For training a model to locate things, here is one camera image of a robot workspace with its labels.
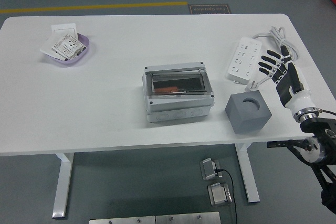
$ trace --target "gray cube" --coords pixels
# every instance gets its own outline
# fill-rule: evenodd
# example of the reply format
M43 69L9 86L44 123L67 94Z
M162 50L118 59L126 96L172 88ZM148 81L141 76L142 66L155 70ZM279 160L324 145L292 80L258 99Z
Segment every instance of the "gray cube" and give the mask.
M259 131L272 116L259 90L232 94L225 112L236 134Z

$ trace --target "power outlet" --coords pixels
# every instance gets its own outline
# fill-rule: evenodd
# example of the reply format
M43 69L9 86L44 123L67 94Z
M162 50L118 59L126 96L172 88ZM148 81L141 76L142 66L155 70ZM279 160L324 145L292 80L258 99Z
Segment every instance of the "power outlet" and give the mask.
M228 69L228 78L247 84L259 59L262 43L258 40L242 37Z

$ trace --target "white cable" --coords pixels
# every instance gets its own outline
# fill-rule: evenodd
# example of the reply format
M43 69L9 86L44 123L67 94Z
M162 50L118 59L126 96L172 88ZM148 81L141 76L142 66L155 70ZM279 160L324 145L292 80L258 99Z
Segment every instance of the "white cable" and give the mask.
M286 39L286 33L283 27L277 29L274 26L272 26L271 31L269 31L269 33L256 34L255 36L252 37L252 39L256 39L259 37L273 38L279 49L281 48L282 45L285 45L287 47L293 61L296 61L299 58L298 49Z

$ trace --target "white table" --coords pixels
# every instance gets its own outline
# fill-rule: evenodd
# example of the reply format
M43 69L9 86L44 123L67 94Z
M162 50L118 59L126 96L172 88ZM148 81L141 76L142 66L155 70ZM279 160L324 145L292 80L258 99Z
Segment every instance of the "white table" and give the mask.
M39 49L51 25L76 23L90 40L72 66ZM62 160L53 217L63 217L74 152L236 144L249 202L259 201L247 148L252 142L300 139L271 81L260 86L272 117L255 133L236 135L224 108L245 86L226 78L242 36L283 26L299 50L296 64L323 109L336 102L289 18L282 14L12 17L0 30L0 155L55 153ZM263 54L275 49L262 38ZM145 66L203 61L215 105L203 118L149 123L142 90ZM263 76L256 71L257 80Z

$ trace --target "yellow floor line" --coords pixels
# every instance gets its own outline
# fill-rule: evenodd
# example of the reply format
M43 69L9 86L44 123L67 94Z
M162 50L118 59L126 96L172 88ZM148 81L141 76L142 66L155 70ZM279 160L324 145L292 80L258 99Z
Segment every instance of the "yellow floor line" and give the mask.
M177 5L187 5L187 4L188 2L161 2L161 3L139 3L139 4L39 7L39 8L2 9L2 10L0 9L0 14L1 13L25 13L25 12L49 12L52 10L84 10L84 9L152 7L152 6L177 6Z

